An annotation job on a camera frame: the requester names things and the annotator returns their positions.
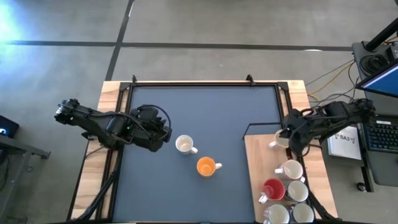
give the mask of paper label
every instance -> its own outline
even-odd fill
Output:
[[[391,124],[390,121],[376,121],[377,124]]]

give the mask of red mug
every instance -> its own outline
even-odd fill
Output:
[[[285,186],[280,180],[268,179],[262,186],[259,202],[266,203],[268,200],[281,200],[285,196]]]

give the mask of monitor screen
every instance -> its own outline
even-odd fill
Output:
[[[380,74],[366,79],[360,84],[360,87],[363,90],[398,96],[398,63]]]

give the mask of white mug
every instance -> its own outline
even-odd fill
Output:
[[[198,149],[193,147],[193,139],[184,134],[175,140],[175,147],[184,155],[198,153]]]
[[[283,205],[271,205],[264,211],[266,220],[264,224],[285,224],[289,223],[289,211]]]
[[[274,172],[275,174],[279,174],[283,179],[305,182],[305,177],[303,177],[303,166],[293,159],[284,162]]]
[[[292,223],[311,223],[315,215],[310,206],[306,203],[297,203],[289,208]]]
[[[303,202],[308,198],[307,186],[298,180],[294,180],[285,186],[285,198],[293,202]]]
[[[278,130],[274,137],[272,138],[272,142],[269,143],[269,149],[286,149],[289,147],[289,139],[279,137],[279,133],[282,130]]]

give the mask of caster wheel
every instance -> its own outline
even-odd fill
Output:
[[[365,184],[364,183],[357,183],[356,188],[361,192],[366,192]]]

